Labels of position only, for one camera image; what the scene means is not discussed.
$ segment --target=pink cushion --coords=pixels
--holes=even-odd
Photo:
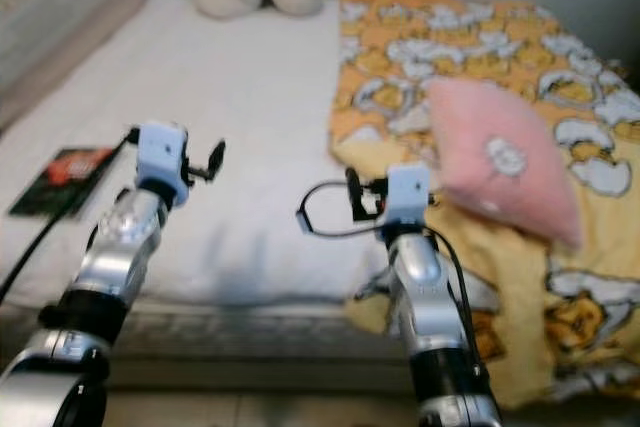
[[[522,98],[491,84],[434,80],[431,121],[441,182],[456,204],[570,247],[580,216],[560,152]]]

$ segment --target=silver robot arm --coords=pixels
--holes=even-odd
[[[111,346],[169,211],[186,202],[194,176],[213,180],[225,147],[216,147],[207,169],[195,169],[184,129],[147,123],[136,134],[136,188],[123,191],[99,221],[78,275],[41,311],[41,329],[0,376],[0,426],[102,425]]]
[[[317,231],[306,212],[306,202],[317,190],[338,184],[325,182],[311,189],[298,209],[298,219],[305,232],[322,237],[374,230],[385,243],[392,330],[399,331],[407,349],[420,426],[501,427],[488,373],[475,347],[470,314],[454,298],[448,269],[436,256],[433,231],[425,225],[431,198],[428,169],[422,164],[394,166],[386,178],[365,184],[353,169],[347,169],[353,220],[374,221],[374,226],[347,232]],[[367,196],[373,197],[369,204],[375,209],[364,207],[363,197]],[[378,280],[364,292],[379,291],[380,286],[375,285]]]

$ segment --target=book cover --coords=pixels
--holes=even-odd
[[[76,197],[67,211],[67,217],[75,217],[104,176],[112,160],[109,159],[112,151],[104,147],[60,150],[11,207],[9,214],[49,217]],[[87,181],[95,170],[99,172]]]

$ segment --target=white bed sheet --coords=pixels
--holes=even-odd
[[[343,175],[327,149],[337,75],[337,0],[315,17],[263,10],[230,22],[202,17],[186,0],[149,0],[0,139],[0,277],[44,223],[6,212],[54,153],[113,145],[129,125],[157,119],[188,128],[196,162],[220,137],[228,148],[214,184],[197,185],[172,212],[143,298],[198,305],[344,299],[366,271],[381,267],[381,247],[370,236],[305,236],[294,218],[311,185]],[[51,232],[11,291],[12,304],[58,298],[92,226],[131,184],[134,160],[133,149],[123,152],[81,219]],[[345,211],[346,194],[332,199],[321,215]]]

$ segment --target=yellow blanket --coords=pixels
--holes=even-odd
[[[341,0],[341,59],[331,151],[364,176],[416,160],[437,171],[434,76],[494,82],[547,120],[580,202],[583,250],[469,215],[438,192],[437,178],[427,222],[467,270],[478,343],[504,405],[588,389],[635,393],[640,98],[553,15],[525,2]],[[374,298],[347,312],[381,330],[386,307]]]

